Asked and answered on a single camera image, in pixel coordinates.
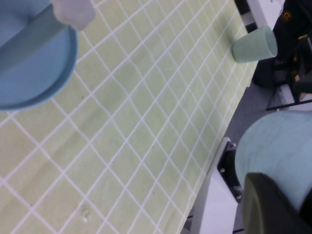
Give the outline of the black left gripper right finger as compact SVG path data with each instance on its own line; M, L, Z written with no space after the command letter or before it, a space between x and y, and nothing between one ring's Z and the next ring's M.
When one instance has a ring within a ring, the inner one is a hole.
M303 222L300 224L300 234L312 233L312 192L310 191L300 210L300 217Z

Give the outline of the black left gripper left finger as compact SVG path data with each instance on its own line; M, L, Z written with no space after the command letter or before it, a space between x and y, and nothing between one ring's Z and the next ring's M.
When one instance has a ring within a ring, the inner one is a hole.
M246 175L243 196L246 234L299 234L303 222L300 217L301 207L296 210L267 175Z

